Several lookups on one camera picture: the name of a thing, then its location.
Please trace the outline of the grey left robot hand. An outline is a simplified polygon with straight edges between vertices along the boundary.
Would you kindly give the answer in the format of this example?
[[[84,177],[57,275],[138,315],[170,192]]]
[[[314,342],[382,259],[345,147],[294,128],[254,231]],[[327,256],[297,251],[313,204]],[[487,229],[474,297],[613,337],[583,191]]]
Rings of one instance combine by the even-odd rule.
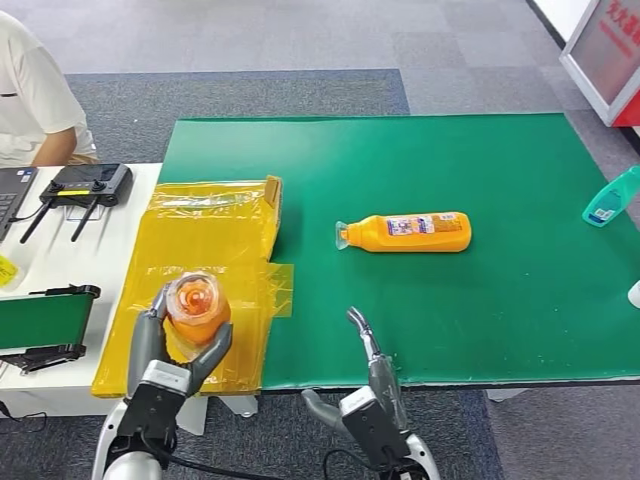
[[[167,350],[166,334],[163,323],[168,315],[167,292],[169,283],[159,290],[146,310],[139,313],[131,337],[128,368],[126,396],[131,398],[149,364],[158,360],[189,372],[189,382],[183,381],[185,395],[191,397],[198,392],[205,380],[211,375],[230,349],[232,341],[232,325],[223,322],[213,339],[194,360],[188,363],[177,363]]]

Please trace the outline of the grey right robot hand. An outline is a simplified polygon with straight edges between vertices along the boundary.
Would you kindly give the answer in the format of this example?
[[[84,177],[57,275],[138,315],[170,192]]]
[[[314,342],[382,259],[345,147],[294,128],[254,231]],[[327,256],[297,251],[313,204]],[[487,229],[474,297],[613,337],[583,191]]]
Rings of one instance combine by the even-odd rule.
[[[368,368],[368,386],[396,427],[405,430],[407,425],[406,412],[391,358],[381,351],[372,328],[362,312],[351,306],[346,311],[346,318],[356,327],[364,346]],[[301,396],[312,416],[336,432],[351,437],[337,407],[322,401],[312,389],[303,390]]]

